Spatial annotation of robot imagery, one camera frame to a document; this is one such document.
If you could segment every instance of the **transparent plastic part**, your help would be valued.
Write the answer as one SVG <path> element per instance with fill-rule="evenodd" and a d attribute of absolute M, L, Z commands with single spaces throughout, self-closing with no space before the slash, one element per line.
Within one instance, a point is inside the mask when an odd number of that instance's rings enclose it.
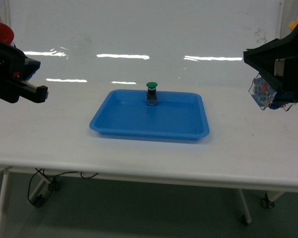
<path fill-rule="evenodd" d="M 278 109 L 283 108 L 286 112 L 295 104 L 295 103 L 273 103 L 275 95 L 277 92 L 266 82 L 263 77 L 256 77 L 253 79 L 252 86 L 248 90 L 252 95 L 253 99 L 261 110 L 266 108 Z"/>

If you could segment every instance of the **electronic component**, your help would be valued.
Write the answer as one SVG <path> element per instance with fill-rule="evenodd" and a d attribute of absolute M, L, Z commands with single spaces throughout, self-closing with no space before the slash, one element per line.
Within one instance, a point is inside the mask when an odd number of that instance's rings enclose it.
<path fill-rule="evenodd" d="M 158 86 L 158 84 L 156 82 L 147 83 L 148 92 L 146 93 L 146 95 L 147 95 L 147 105 L 148 106 L 156 106 L 157 105 L 156 86 Z"/>

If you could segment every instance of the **caster wheel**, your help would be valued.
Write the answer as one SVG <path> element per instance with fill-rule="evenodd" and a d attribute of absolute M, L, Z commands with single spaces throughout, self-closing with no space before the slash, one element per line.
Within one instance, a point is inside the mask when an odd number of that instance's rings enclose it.
<path fill-rule="evenodd" d="M 262 207 L 265 209 L 272 209 L 275 207 L 275 203 L 269 201 L 267 194 L 265 194 L 265 197 L 261 199 L 260 203 L 261 203 Z"/>
<path fill-rule="evenodd" d="M 60 190 L 60 182 L 59 181 L 53 181 L 49 184 L 49 190 L 50 191 L 58 191 Z"/>
<path fill-rule="evenodd" d="M 247 223 L 247 221 L 246 221 L 246 218 L 245 218 L 245 215 L 243 215 L 242 216 L 242 218 L 241 218 L 241 223 L 244 225 L 244 226 L 248 226 L 249 224 Z"/>
<path fill-rule="evenodd" d="M 36 207 L 42 207 L 45 203 L 45 198 L 40 194 L 36 197 L 35 201 L 33 202 L 33 205 Z"/>

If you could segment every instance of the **yellow object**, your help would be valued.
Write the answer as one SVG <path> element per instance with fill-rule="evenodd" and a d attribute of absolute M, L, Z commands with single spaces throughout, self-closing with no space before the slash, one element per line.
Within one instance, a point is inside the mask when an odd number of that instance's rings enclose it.
<path fill-rule="evenodd" d="M 289 23 L 288 27 L 291 30 L 294 30 L 294 28 L 298 25 L 298 20 L 292 21 L 291 23 Z"/>

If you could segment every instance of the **green button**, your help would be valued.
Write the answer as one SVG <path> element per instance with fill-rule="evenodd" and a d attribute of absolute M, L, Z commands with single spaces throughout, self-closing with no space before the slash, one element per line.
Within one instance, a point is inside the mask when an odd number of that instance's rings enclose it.
<path fill-rule="evenodd" d="M 158 86 L 158 84 L 156 82 L 149 82 L 149 83 L 147 83 L 147 87 L 148 88 L 155 88 L 156 86 Z"/>

